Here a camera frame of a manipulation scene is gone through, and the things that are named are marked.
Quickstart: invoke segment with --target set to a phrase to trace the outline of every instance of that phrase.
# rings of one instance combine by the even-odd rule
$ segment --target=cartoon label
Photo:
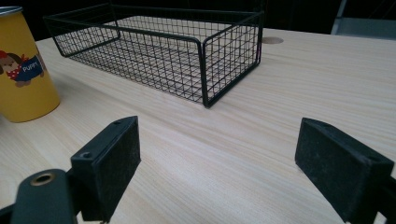
[[[30,84],[32,78],[44,76],[39,57],[29,59],[24,54],[21,57],[14,53],[5,53],[0,50],[0,75],[6,73],[8,78],[15,81],[17,87]]]

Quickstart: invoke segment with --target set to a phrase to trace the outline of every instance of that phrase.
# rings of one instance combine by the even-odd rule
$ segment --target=black metal frame
[[[207,108],[261,62],[263,11],[103,4],[44,21],[64,57]]]

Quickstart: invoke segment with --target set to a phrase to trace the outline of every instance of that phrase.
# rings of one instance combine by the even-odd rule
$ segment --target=light wood tabletop
[[[112,223],[343,223],[295,164],[301,119],[396,161],[396,42],[263,35],[284,41],[263,44],[260,66],[210,109],[64,58],[52,39],[37,42],[61,104],[24,123],[0,118],[0,207],[27,176],[67,171],[107,124],[138,116],[142,162]]]

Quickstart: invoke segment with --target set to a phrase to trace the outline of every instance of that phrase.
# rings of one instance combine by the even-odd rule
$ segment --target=wooden table
[[[210,109],[37,42],[62,102],[33,121],[0,118],[0,206],[28,175],[68,170],[107,124],[137,115],[142,162],[113,223],[343,223],[294,162],[300,122],[328,122],[396,161],[396,42],[264,36],[284,42],[263,45],[260,66]]]

